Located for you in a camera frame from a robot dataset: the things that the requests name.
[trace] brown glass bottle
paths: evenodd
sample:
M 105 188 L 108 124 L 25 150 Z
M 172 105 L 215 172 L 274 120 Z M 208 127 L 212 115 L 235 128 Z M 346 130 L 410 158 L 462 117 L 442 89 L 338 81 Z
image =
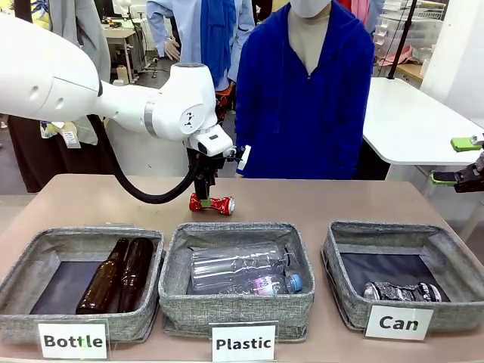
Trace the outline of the brown glass bottle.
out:
M 118 312 L 135 310 L 138 295 L 146 284 L 153 249 L 153 243 L 147 238 L 136 238 L 129 245 L 121 280 Z
M 92 277 L 88 288 L 85 289 L 76 314 L 104 314 L 109 308 L 113 296 L 119 288 L 121 274 L 123 272 L 123 260 L 129 242 L 125 238 L 117 241 L 113 251 L 102 262 Z

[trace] white table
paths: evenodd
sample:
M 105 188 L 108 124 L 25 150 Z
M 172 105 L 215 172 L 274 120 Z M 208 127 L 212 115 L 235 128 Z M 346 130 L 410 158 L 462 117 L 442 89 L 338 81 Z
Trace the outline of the white table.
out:
M 451 140 L 483 132 L 477 124 L 400 79 L 371 79 L 363 135 L 378 156 L 391 164 L 386 180 L 405 180 L 408 168 L 415 166 L 464 167 L 474 163 L 482 151 L 456 153 Z M 427 180 L 423 194 L 428 197 L 432 191 Z M 463 240 L 472 234 L 481 216 L 484 206 L 478 203 L 461 232 Z

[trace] blue bottle cap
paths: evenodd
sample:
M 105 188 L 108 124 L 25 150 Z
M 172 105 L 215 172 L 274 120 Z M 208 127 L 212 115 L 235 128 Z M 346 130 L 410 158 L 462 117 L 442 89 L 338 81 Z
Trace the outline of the blue bottle cap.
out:
M 303 289 L 303 280 L 298 274 L 291 275 L 289 277 L 289 283 L 295 293 L 298 293 Z

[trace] pink fabric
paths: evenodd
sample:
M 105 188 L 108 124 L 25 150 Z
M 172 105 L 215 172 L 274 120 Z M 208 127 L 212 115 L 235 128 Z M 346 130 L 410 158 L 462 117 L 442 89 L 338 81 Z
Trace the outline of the pink fabric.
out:
M 366 25 L 366 22 L 368 21 L 369 6 L 370 0 L 351 0 L 351 12 L 361 20 L 364 25 Z
M 403 47 L 402 54 L 400 54 L 400 58 L 399 58 L 399 64 L 402 64 L 402 63 L 405 63 L 406 61 L 411 60 L 413 57 L 413 53 L 414 53 L 414 49 L 410 45 Z M 385 59 L 380 60 L 380 65 L 389 66 L 395 60 L 395 56 L 396 56 L 395 53 L 387 55 Z

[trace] hanging garment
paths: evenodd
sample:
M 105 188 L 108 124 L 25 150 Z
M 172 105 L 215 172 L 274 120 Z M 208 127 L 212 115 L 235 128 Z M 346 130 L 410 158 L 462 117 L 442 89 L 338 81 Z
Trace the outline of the hanging garment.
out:
M 237 145 L 250 145 L 248 178 L 350 179 L 361 145 L 374 44 L 332 3 L 311 76 L 290 47 L 290 4 L 247 40 L 237 80 Z
M 15 16 L 32 23 L 30 0 L 15 0 Z M 67 149 L 60 135 L 47 140 L 41 138 L 39 121 L 17 116 L 9 117 L 8 129 L 29 193 L 41 191 L 57 174 L 111 173 L 110 164 L 99 146 L 83 144 L 81 149 Z
M 214 85 L 218 85 L 230 69 L 230 39 L 235 19 L 234 0 L 202 0 L 200 51 L 202 63 L 209 67 Z
M 183 63 L 201 63 L 201 0 L 185 0 L 183 2 L 147 0 L 146 12 L 155 46 L 161 57 L 165 56 L 165 41 L 169 37 L 164 18 L 175 17 L 181 40 L 180 61 Z M 231 66 L 228 71 L 225 71 L 219 84 L 215 85 L 216 91 L 227 89 L 230 85 L 229 80 L 235 81 L 237 79 L 242 46 L 255 26 L 252 0 L 235 0 L 235 17 L 235 25 L 229 41 Z
M 93 0 L 50 0 L 52 32 L 77 46 L 91 58 L 99 78 L 110 81 L 109 47 Z M 74 122 L 79 141 L 96 145 L 98 137 L 87 117 Z
M 368 20 L 369 0 L 351 0 L 351 12 L 366 25 Z

